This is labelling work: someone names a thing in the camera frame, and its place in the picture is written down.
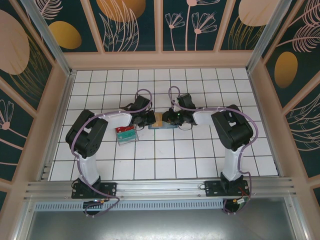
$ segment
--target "white grid floor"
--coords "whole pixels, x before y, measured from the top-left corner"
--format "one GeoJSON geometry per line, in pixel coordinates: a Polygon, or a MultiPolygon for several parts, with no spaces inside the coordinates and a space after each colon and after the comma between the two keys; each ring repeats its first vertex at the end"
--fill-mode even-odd
{"type": "MultiPolygon", "coordinates": [[[[153,94],[154,111],[165,112],[171,106],[167,94],[170,86],[190,93],[197,108],[236,104],[259,128],[258,140],[245,151],[242,170],[250,171],[252,176],[278,175],[244,68],[94,70],[76,74],[49,180],[78,177],[65,137],[83,109],[94,113],[114,111],[134,102],[138,89],[148,89],[153,94]]],[[[114,130],[105,133],[97,152],[102,180],[210,178],[218,177],[222,171],[225,148],[214,127],[145,127],[138,136],[138,142],[119,146],[114,130]]]]}

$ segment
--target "perforated metal strip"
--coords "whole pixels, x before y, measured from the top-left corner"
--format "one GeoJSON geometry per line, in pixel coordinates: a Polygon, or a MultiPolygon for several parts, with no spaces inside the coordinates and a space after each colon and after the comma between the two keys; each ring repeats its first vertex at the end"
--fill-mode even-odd
{"type": "MultiPolygon", "coordinates": [[[[105,210],[114,201],[105,202],[103,206],[94,206],[89,211],[105,210]]],[[[37,202],[35,212],[75,212],[83,211],[83,201],[75,202],[37,202]]],[[[143,211],[143,210],[192,210],[192,209],[222,209],[222,199],[202,200],[157,200],[157,201],[120,201],[112,211],[143,211]]]]}

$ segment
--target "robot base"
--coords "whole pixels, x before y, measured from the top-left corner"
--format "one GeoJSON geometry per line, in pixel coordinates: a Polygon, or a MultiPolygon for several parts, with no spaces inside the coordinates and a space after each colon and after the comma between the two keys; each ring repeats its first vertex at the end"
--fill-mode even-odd
{"type": "MultiPolygon", "coordinates": [[[[101,178],[92,185],[93,188],[98,191],[116,196],[117,193],[117,183],[115,182],[101,182],[101,178]]],[[[72,184],[72,199],[105,199],[106,196],[100,195],[99,193],[93,191],[89,188],[80,178],[72,184]]]]}
{"type": "Polygon", "coordinates": [[[228,189],[225,188],[226,186],[224,182],[226,179],[223,179],[223,177],[223,174],[221,174],[221,180],[204,182],[205,195],[207,197],[241,197],[243,195],[243,192],[249,195],[248,182],[246,180],[243,180],[243,176],[239,177],[236,182],[229,182],[228,187],[230,188],[228,189]]]}

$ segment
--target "purple cable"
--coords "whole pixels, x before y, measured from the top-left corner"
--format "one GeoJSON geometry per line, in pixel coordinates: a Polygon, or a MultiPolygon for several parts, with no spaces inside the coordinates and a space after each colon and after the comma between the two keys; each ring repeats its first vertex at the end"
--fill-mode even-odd
{"type": "MultiPolygon", "coordinates": [[[[247,145],[245,145],[245,146],[241,149],[241,151],[240,151],[240,153],[239,153],[239,157],[238,157],[238,163],[237,163],[237,168],[238,168],[239,173],[241,173],[241,174],[243,174],[243,175],[244,175],[244,174],[248,174],[248,175],[249,175],[249,183],[250,183],[250,186],[249,186],[249,196],[248,196],[248,198],[249,198],[249,200],[250,200],[250,198],[251,198],[251,192],[252,192],[252,179],[251,179],[251,174],[250,174],[249,171],[243,172],[243,171],[240,169],[240,165],[241,165],[241,157],[242,157],[242,155],[243,155],[243,153],[244,153],[244,150],[245,150],[247,147],[249,147],[251,144],[253,144],[253,143],[257,140],[257,138],[258,138],[259,130],[258,130],[258,126],[256,125],[256,123],[255,123],[248,115],[244,114],[244,113],[241,112],[241,111],[232,109],[232,108],[227,108],[227,107],[208,107],[208,108],[202,108],[202,109],[190,109],[190,108],[185,108],[185,107],[179,106],[178,104],[176,104],[176,103],[174,102],[174,100],[173,100],[172,97],[171,97],[171,94],[172,94],[171,89],[173,89],[173,88],[178,90],[178,97],[180,96],[180,89],[179,89],[177,86],[172,86],[172,87],[169,88],[169,91],[168,91],[168,95],[169,95],[170,101],[171,101],[171,103],[172,103],[173,105],[177,106],[178,108],[180,108],[180,109],[182,109],[182,110],[193,111],[193,112],[201,112],[201,111],[221,111],[221,110],[223,110],[223,111],[231,111],[231,112],[234,112],[234,113],[237,113],[237,114],[240,114],[240,115],[244,116],[246,119],[248,119],[248,120],[252,123],[252,125],[253,125],[253,127],[254,127],[254,129],[255,129],[255,136],[254,136],[254,138],[253,138],[252,141],[250,141],[247,145]]],[[[225,211],[225,210],[227,210],[227,209],[225,209],[226,203],[227,203],[227,200],[224,200],[223,209],[222,209],[222,210],[223,210],[223,212],[225,212],[225,213],[227,213],[227,212],[225,211]]]]}
{"type": "Polygon", "coordinates": [[[107,116],[107,115],[118,114],[118,113],[135,114],[135,113],[142,112],[143,110],[146,110],[146,109],[151,105],[151,103],[152,103],[152,94],[151,94],[151,92],[150,92],[149,90],[143,88],[143,89],[138,90],[135,95],[137,95],[137,94],[138,94],[139,92],[141,92],[141,91],[146,91],[146,92],[148,92],[149,95],[150,95],[150,101],[149,101],[149,103],[147,104],[147,106],[145,106],[145,107],[142,108],[142,109],[136,110],[136,111],[121,111],[121,110],[118,110],[118,111],[111,111],[111,112],[106,112],[106,113],[97,114],[97,115],[89,118],[89,119],[83,124],[83,126],[80,128],[80,130],[77,132],[77,134],[76,134],[75,137],[74,137],[74,140],[73,140],[73,142],[72,142],[72,144],[71,144],[71,153],[72,153],[72,155],[74,155],[75,158],[76,158],[76,161],[77,161],[77,164],[76,164],[76,165],[77,165],[77,167],[78,167],[78,171],[79,171],[80,176],[82,177],[83,182],[84,182],[90,189],[92,189],[93,191],[95,191],[96,193],[98,193],[98,194],[100,194],[100,195],[102,195],[102,196],[105,196],[105,197],[107,197],[107,198],[110,198],[110,199],[117,199],[117,201],[116,201],[114,204],[112,204],[112,205],[111,205],[110,207],[108,207],[106,210],[100,211],[100,212],[97,213],[96,215],[88,215],[87,209],[88,209],[89,207],[92,207],[92,206],[97,205],[97,203],[94,203],[94,204],[89,205],[89,206],[86,207],[85,210],[84,210],[84,212],[85,212],[85,214],[86,214],[87,217],[91,216],[92,218],[94,218],[95,216],[98,217],[98,216],[100,216],[100,215],[102,215],[102,214],[107,213],[110,209],[112,209],[115,205],[117,205],[117,204],[119,203],[120,198],[117,197],[117,196],[113,196],[113,195],[109,195],[109,194],[103,193],[103,192],[95,189],[94,187],[92,187],[92,186],[89,184],[89,182],[87,181],[87,179],[84,177],[83,172],[81,171],[79,155],[78,155],[77,153],[75,153],[75,144],[76,144],[76,141],[77,141],[79,135],[81,134],[81,132],[85,129],[85,127],[86,127],[91,121],[93,121],[93,120],[96,119],[96,118],[105,117],[105,116],[107,116]]]}

